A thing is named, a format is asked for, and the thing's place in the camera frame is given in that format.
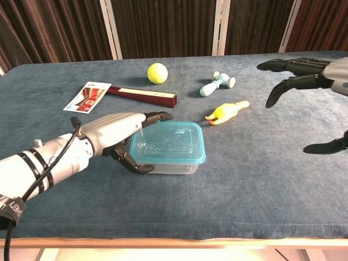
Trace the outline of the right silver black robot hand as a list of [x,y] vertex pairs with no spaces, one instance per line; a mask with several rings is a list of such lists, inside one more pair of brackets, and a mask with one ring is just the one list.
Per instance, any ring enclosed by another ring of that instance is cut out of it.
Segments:
[[271,59],[257,65],[261,71],[294,74],[278,83],[270,92],[265,106],[273,107],[279,98],[291,89],[331,89],[347,96],[347,57],[327,60],[319,58]]

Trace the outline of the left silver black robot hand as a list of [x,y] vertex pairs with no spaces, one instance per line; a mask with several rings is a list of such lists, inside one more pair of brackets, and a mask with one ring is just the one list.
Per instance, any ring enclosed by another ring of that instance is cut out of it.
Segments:
[[165,111],[150,113],[109,114],[81,126],[82,135],[91,143],[94,156],[111,156],[128,171],[145,174],[153,165],[138,164],[126,151],[127,140],[135,133],[157,121],[170,121],[173,116]]

